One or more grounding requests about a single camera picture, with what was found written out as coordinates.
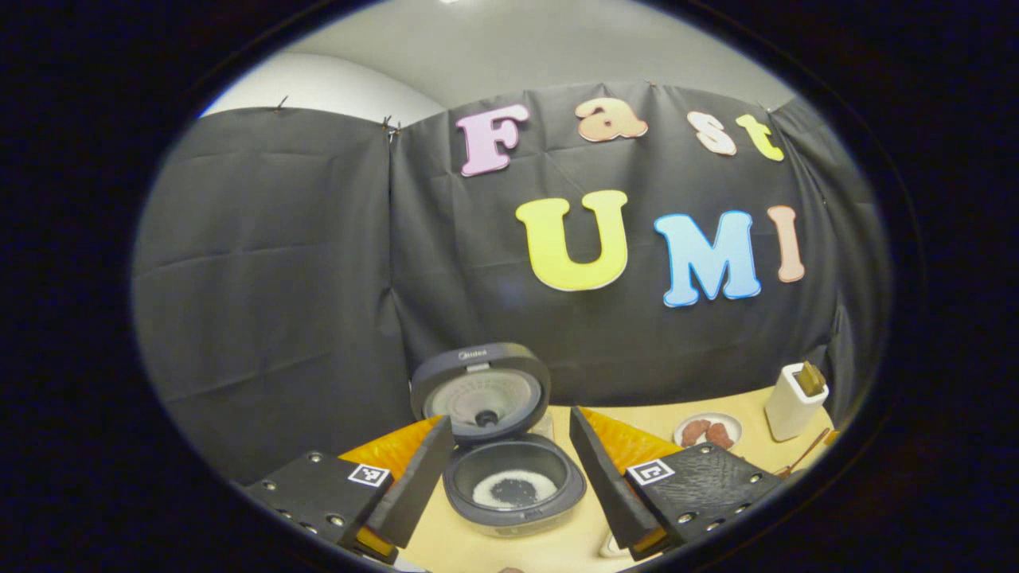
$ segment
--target ceiling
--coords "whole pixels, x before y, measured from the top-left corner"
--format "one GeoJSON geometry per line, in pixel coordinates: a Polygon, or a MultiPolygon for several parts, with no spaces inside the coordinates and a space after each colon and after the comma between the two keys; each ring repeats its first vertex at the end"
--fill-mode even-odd
{"type": "Polygon", "coordinates": [[[642,80],[770,108],[794,97],[740,52],[630,0],[387,0],[286,51],[372,68],[446,108],[523,89],[642,80]]]}

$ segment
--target rice cooker lid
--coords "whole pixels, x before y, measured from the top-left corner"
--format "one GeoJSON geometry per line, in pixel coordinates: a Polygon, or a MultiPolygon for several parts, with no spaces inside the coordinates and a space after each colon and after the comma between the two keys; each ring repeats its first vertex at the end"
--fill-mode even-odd
{"type": "Polygon", "coordinates": [[[442,353],[411,377],[418,419],[448,415],[453,438],[475,445],[519,435],[548,408],[551,375],[527,348],[493,343],[442,353]]]}

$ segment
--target white container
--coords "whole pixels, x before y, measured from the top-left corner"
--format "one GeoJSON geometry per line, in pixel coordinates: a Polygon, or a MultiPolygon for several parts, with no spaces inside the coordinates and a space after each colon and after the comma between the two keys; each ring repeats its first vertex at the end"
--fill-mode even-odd
{"type": "Polygon", "coordinates": [[[776,441],[800,435],[827,398],[827,384],[824,384],[824,389],[817,396],[808,398],[803,394],[803,388],[796,381],[796,375],[802,370],[802,362],[784,366],[771,398],[764,405],[767,423],[771,426],[771,436],[776,441]]]}

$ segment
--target letter m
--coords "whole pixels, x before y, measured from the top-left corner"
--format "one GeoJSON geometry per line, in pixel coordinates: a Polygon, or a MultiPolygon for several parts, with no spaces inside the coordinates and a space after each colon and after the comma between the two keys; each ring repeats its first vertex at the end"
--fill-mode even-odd
{"type": "Polygon", "coordinates": [[[713,301],[722,289],[727,269],[729,280],[722,289],[726,298],[745,299],[760,293],[750,249],[752,223],[750,215],[743,211],[722,213],[711,245],[689,215],[665,215],[654,221],[654,229],[665,237],[672,266],[673,284],[665,293],[665,306],[689,306],[697,302],[699,294],[691,274],[697,276],[704,294],[713,301]]]}

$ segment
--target yellow letter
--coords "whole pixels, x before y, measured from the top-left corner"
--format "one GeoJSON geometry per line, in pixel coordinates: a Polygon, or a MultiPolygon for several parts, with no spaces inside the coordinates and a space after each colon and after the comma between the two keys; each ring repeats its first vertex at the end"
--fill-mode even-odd
{"type": "Polygon", "coordinates": [[[558,291],[592,291],[615,280],[627,268],[627,233],[623,228],[622,191],[596,191],[581,204],[594,211],[601,238],[601,256],[591,263],[575,263],[567,252],[562,215],[570,211],[566,199],[539,199],[517,208],[517,218],[527,227],[527,248],[535,276],[558,291]]]}
{"type": "Polygon", "coordinates": [[[768,141],[767,137],[771,135],[771,129],[768,129],[767,125],[757,121],[753,115],[748,113],[737,117],[736,124],[742,126],[750,134],[750,141],[754,142],[754,146],[757,147],[757,151],[761,152],[761,155],[771,161],[782,161],[786,158],[786,154],[768,141]]]}

